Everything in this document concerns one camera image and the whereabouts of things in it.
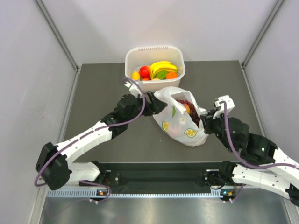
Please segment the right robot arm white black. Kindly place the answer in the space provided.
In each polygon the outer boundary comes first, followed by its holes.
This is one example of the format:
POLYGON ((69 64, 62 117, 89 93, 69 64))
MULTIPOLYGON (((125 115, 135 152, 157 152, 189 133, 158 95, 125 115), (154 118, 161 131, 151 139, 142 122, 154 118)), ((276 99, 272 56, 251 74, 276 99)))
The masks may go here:
POLYGON ((215 110, 201 115, 205 133, 215 134, 224 147, 235 154, 240 164, 224 161, 218 172, 222 184, 252 185, 279 194, 299 204, 299 164, 268 138, 249 132, 249 126, 237 118, 215 110))

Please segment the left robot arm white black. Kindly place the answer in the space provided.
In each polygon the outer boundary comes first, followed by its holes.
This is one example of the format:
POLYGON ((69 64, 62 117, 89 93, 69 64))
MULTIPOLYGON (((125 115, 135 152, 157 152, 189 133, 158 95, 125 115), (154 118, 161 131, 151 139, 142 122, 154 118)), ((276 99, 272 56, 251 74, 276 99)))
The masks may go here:
POLYGON ((45 144, 36 163, 38 176, 51 190, 81 181, 85 184, 103 184, 106 171, 97 161, 76 163, 75 160, 122 134, 128 124, 140 116, 157 115, 166 106, 167 103, 157 99, 152 92, 137 96, 123 95, 114 110, 91 128, 64 142, 45 144))

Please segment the white plastic fruit bag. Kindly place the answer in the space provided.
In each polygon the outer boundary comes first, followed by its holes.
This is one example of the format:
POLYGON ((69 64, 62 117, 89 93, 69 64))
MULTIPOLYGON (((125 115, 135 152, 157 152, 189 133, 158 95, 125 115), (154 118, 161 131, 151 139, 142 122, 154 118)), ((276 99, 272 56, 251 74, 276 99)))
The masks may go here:
POLYGON ((167 103, 168 106, 153 118, 172 139, 191 147, 200 146, 206 142, 208 134, 204 133, 202 122, 199 127, 192 121, 186 113, 184 106, 177 102, 188 100, 194 104, 198 116, 207 112, 206 109, 198 106, 193 94, 190 91, 178 87, 165 87, 154 93, 154 96, 167 103))

